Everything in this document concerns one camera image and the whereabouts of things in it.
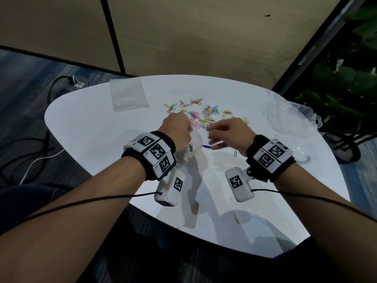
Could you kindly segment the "clear plastic storage box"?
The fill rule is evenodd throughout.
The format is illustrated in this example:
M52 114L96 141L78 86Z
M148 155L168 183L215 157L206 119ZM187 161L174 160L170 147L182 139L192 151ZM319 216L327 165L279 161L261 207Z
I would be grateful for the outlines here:
M289 101L268 103L265 116L275 132L298 137L310 137L323 125L312 108Z

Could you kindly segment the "floor power socket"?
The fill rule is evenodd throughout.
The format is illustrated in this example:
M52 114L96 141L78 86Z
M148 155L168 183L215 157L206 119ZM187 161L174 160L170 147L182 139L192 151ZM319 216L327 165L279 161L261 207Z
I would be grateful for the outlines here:
M69 84L67 89L69 91L80 90L82 88L86 88L89 85L89 81L83 76L69 76L68 77Z

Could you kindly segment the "person's left forearm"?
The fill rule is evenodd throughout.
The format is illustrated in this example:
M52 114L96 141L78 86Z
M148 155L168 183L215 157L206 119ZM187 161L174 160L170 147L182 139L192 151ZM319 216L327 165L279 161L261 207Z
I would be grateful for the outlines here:
M37 211L91 198L134 195L145 169L123 157ZM0 282L75 283L123 212L129 198L100 200L42 215L0 236Z

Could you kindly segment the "black plant stand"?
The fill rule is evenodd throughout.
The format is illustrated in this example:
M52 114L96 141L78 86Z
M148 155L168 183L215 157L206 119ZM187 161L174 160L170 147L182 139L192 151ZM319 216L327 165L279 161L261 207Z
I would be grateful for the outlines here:
M354 163L360 160L360 149L349 135L331 131L324 133L322 137L339 164Z

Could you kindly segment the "green leafy plant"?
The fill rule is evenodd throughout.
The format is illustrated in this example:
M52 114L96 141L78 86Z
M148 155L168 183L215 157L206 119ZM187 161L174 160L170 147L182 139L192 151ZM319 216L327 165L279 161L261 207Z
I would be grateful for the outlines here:
M377 138L377 0L345 18L295 102L311 107L324 131Z

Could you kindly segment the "pile of colourful paper clips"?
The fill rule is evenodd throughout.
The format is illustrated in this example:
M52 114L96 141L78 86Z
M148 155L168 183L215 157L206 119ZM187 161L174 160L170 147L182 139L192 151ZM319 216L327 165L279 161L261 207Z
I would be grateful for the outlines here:
M181 99L171 103L163 103L166 113L173 112L185 114L193 129L207 129L207 127L219 120L235 119L238 116L234 111L224 106L205 103L202 98L191 98L188 101Z

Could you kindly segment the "clear plastic zip bag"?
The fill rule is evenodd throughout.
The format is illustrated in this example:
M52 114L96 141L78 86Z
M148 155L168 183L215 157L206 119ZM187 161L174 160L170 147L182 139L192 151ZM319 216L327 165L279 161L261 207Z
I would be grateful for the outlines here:
M149 108L140 78L115 79L109 84L115 113Z

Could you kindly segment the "person's right forearm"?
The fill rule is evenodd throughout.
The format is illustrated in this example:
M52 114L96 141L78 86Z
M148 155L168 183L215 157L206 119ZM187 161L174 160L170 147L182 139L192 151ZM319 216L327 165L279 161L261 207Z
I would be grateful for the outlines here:
M313 195L353 205L297 163L274 182L280 192ZM377 222L343 206L283 195L323 253L351 282L377 282Z

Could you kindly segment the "person's dark trousers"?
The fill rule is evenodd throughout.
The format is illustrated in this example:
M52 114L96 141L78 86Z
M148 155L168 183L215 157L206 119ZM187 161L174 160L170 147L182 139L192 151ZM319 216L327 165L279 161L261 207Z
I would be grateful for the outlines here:
M73 189L56 183L29 183L0 190L0 235Z

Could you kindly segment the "black wristband with marker tags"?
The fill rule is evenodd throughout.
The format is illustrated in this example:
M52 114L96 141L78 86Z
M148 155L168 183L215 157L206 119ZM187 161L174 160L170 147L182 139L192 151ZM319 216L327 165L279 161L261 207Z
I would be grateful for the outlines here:
M256 180L274 183L296 163L293 152L277 139L257 135L246 151L247 174Z
M162 180L176 166L176 146L165 133L142 133L123 147L121 157L133 157L144 167L147 181Z

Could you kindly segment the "person's left hand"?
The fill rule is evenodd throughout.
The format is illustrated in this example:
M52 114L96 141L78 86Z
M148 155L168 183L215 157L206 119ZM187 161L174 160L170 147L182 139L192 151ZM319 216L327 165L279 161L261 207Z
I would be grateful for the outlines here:
M191 138L182 138L180 135L180 114L182 113L170 113L158 128L159 132L166 134L173 140L177 151L185 149L191 141Z

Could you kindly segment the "person's right hand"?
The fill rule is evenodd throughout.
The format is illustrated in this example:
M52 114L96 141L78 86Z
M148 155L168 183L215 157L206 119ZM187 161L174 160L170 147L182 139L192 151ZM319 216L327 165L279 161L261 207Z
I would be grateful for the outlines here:
M248 148L257 134L240 118L223 119L207 127L208 139L223 140L228 147L246 157Z

